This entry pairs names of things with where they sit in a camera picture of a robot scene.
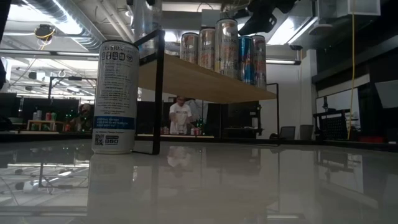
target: chair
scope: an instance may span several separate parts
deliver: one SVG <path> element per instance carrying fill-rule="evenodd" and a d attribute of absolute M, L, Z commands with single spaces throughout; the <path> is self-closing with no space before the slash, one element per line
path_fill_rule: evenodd
<path fill-rule="evenodd" d="M 280 128 L 280 138 L 286 140 L 294 140 L 296 127 L 295 126 L 285 126 Z"/>
<path fill-rule="evenodd" d="M 300 125 L 300 140 L 312 140 L 313 125 Z"/>

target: barcode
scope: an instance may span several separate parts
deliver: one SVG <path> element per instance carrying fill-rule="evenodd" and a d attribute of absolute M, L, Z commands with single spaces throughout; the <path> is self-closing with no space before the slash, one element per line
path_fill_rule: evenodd
<path fill-rule="evenodd" d="M 103 146 L 104 145 L 104 135 L 103 134 L 96 134 L 95 135 L 95 143 L 96 146 Z"/>

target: aluminum can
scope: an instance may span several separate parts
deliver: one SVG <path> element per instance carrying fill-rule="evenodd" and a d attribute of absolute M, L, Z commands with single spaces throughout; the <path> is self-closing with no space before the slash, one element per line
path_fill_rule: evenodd
<path fill-rule="evenodd" d="M 255 85 L 264 90 L 267 89 L 267 51 L 266 39 L 261 35 L 252 36 L 254 43 L 254 77 Z"/>
<path fill-rule="evenodd" d="M 39 120 L 39 121 L 42 120 L 42 111 L 41 110 L 37 111 L 37 119 L 36 120 Z"/>
<path fill-rule="evenodd" d="M 56 121 L 57 120 L 57 114 L 56 112 L 51 113 L 51 120 Z"/>
<path fill-rule="evenodd" d="M 197 64 L 198 63 L 198 41 L 199 35 L 187 32 L 181 36 L 180 59 Z"/>
<path fill-rule="evenodd" d="M 139 50 L 129 42 L 107 40 L 99 55 L 92 149 L 98 154 L 130 153 L 136 132 Z"/>
<path fill-rule="evenodd" d="M 238 23 L 234 19 L 220 19 L 216 23 L 215 71 L 238 78 Z"/>
<path fill-rule="evenodd" d="M 254 85 L 253 38 L 239 38 L 239 79 L 244 83 Z"/>
<path fill-rule="evenodd" d="M 51 121 L 51 113 L 50 113 L 50 112 L 47 112 L 47 113 L 45 114 L 45 120 L 46 120 L 46 121 Z"/>
<path fill-rule="evenodd" d="M 199 33 L 198 65 L 210 70 L 214 70 L 215 32 L 214 28 L 205 28 Z"/>

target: glossy table surface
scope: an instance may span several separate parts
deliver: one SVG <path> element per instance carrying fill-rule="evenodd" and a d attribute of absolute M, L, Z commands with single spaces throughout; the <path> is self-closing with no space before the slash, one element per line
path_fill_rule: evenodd
<path fill-rule="evenodd" d="M 398 154 L 187 142 L 160 151 L 0 144 L 0 223 L 398 222 Z"/>

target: white t-shirt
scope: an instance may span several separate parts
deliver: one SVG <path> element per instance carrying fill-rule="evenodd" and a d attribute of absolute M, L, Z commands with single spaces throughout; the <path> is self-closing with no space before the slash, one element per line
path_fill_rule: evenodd
<path fill-rule="evenodd" d="M 170 125 L 170 134 L 179 134 L 180 132 L 186 134 L 187 133 L 187 119 L 192 116 L 191 108 L 188 105 L 178 105 L 178 103 L 174 103 L 170 107 L 170 113 L 175 113 L 175 117 L 177 119 L 177 123 L 172 121 Z"/>

